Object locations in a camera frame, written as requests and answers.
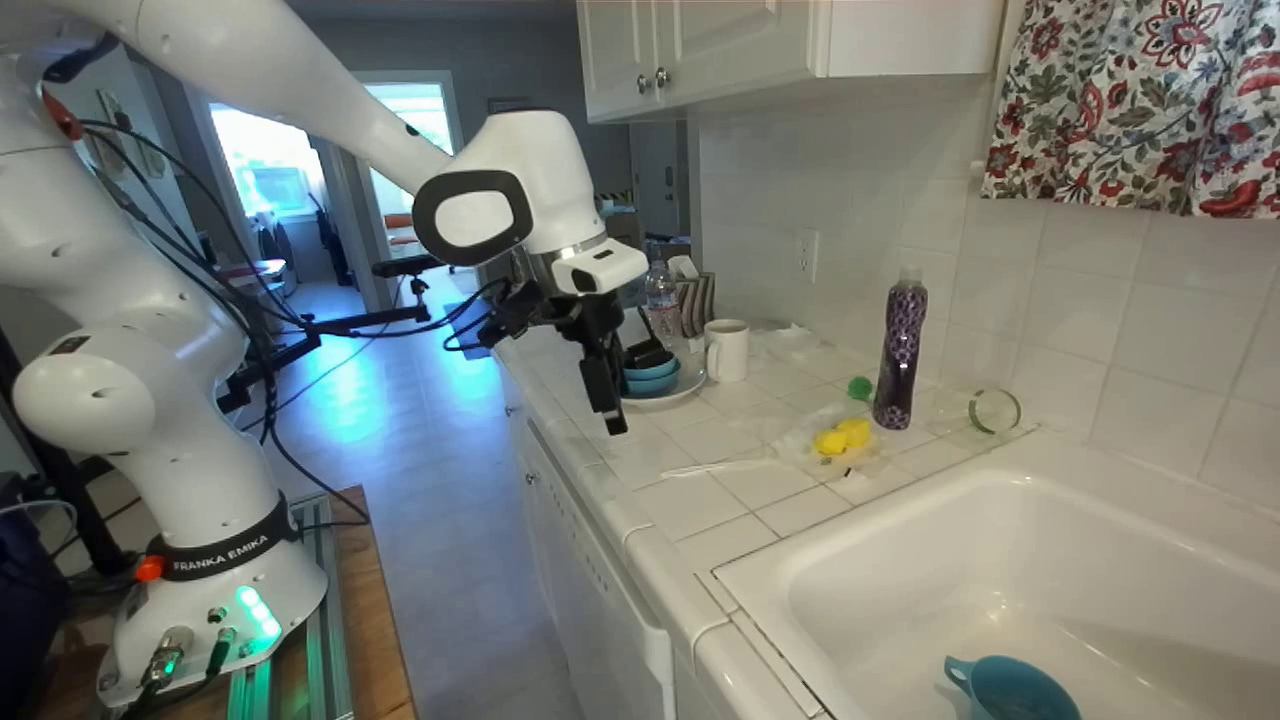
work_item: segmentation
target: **purple bottle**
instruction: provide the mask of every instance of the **purple bottle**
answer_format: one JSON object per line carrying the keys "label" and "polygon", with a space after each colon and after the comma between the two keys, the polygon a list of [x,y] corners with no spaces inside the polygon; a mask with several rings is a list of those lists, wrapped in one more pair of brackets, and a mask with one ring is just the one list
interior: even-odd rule
{"label": "purple bottle", "polygon": [[920,286],[915,272],[904,272],[886,290],[884,359],[880,359],[880,383],[872,403],[877,425],[893,431],[911,425],[924,313],[926,313],[926,290]]}

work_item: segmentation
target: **yellow object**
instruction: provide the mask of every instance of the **yellow object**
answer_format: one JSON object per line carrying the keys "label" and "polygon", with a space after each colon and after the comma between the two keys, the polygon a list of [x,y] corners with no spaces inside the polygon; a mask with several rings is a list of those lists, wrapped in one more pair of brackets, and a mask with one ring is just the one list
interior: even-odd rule
{"label": "yellow object", "polygon": [[857,416],[857,421],[838,421],[837,429],[818,431],[813,442],[813,452],[830,466],[837,458],[857,458],[869,452],[877,446],[872,421]]}

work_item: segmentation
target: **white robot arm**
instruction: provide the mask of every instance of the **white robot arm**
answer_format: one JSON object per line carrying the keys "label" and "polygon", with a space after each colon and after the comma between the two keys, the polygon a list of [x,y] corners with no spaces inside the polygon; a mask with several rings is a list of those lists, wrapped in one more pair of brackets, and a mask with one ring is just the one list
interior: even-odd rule
{"label": "white robot arm", "polygon": [[642,257],[602,236],[564,116],[490,116],[447,159],[283,0],[0,0],[0,17],[0,286],[31,290],[80,324],[22,370],[15,410],[43,442],[108,458],[158,526],[158,567],[118,614],[100,668],[108,707],[272,657],[325,601],[325,573],[299,554],[259,450],[211,410],[245,359],[245,331],[130,236],[35,113],[22,70],[111,34],[208,96],[329,136],[415,194],[415,234],[444,263],[519,249],[539,268],[522,318],[582,346],[593,410],[624,429],[612,293],[642,272]]}

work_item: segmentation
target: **ceiling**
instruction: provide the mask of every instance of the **ceiling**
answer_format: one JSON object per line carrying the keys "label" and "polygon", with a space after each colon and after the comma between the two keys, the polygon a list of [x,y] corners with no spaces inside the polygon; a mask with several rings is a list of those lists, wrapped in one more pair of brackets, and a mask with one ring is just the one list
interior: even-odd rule
{"label": "ceiling", "polygon": [[570,0],[292,0],[310,20],[568,20]]}

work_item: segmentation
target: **floor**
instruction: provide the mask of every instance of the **floor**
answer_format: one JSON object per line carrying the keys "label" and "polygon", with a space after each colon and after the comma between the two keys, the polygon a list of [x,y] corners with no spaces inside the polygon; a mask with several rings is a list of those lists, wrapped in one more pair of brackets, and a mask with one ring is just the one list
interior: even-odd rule
{"label": "floor", "polygon": [[[429,304],[463,293],[463,272],[433,272]],[[317,318],[360,307],[342,290],[299,290],[292,304]],[[444,354],[444,337],[325,340],[283,374],[279,435],[329,485],[363,485],[422,720],[574,720],[528,561],[504,374]],[[317,493],[276,466],[292,496]],[[118,509],[127,485],[97,496]],[[111,533],[135,548],[145,509]]]}

